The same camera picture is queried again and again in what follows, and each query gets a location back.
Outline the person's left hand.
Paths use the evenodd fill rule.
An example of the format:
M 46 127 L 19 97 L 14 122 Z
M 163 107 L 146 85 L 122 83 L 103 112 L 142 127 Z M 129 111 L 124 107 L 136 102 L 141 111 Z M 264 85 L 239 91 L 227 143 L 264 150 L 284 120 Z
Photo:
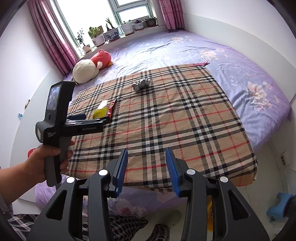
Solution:
M 69 160 L 74 154 L 74 144 L 74 141 L 70 141 L 70 146 L 68 147 L 65 153 L 65 158 L 62 161 L 59 157 L 61 153 L 59 148 L 46 145 L 40 145 L 36 148 L 27 161 L 25 161 L 25 171 L 29 175 L 28 179 L 32 181 L 33 184 L 45 181 L 46 165 L 49 165 L 50 161 L 54 161 L 54 158 L 57 158 L 58 173 L 65 174 L 68 171 Z

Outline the person's left forearm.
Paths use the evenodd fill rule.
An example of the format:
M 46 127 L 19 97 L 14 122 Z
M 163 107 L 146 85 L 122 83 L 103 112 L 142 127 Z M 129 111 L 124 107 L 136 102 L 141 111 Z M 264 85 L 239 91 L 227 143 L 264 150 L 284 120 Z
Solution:
M 24 193 L 36 185 L 25 163 L 1 169 L 0 172 L 1 196 L 6 204 L 12 204 Z

